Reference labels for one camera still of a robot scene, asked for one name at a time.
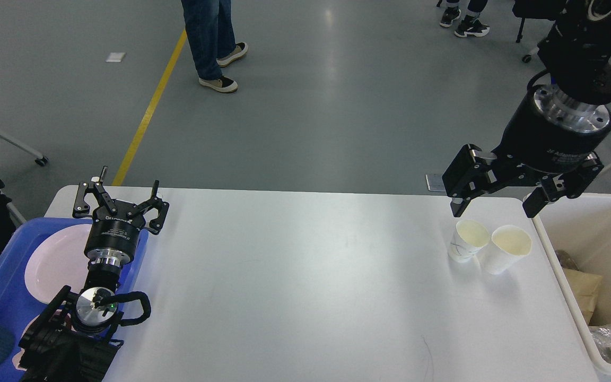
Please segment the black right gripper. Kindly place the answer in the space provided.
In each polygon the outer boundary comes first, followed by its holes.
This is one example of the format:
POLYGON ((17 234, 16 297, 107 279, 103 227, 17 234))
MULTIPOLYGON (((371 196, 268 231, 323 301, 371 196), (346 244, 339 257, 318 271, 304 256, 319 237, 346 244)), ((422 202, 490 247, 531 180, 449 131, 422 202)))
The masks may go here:
POLYGON ((453 217, 470 201, 512 186, 540 185, 523 209, 534 218, 562 197, 579 197, 604 168, 595 150, 611 131, 611 113, 568 97, 555 85, 531 88, 493 152, 465 144, 442 176, 453 217))

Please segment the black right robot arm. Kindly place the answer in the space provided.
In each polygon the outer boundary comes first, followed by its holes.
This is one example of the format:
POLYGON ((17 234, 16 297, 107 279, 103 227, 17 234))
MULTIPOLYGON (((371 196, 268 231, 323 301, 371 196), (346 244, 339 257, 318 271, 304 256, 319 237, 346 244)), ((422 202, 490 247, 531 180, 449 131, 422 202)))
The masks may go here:
POLYGON ((483 194, 532 187, 533 218, 562 197, 579 197, 604 165, 595 150, 611 132, 611 1, 568 1, 538 56, 553 84, 528 83, 491 152, 464 145, 443 174, 456 217, 483 194))

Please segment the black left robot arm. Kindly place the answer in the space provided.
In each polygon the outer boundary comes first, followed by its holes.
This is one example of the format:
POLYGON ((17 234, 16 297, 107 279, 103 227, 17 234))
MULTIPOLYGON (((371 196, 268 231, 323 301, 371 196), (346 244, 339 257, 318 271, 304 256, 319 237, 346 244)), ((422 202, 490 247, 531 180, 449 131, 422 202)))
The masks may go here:
POLYGON ((119 327, 143 323, 151 315, 144 292, 118 293, 119 278, 136 254, 143 230, 158 235, 169 203, 158 195, 138 205, 112 198, 104 188, 107 167, 78 186, 74 218, 92 218, 84 248, 88 274, 78 293, 63 286, 22 334, 22 381, 102 381, 124 341, 119 327))

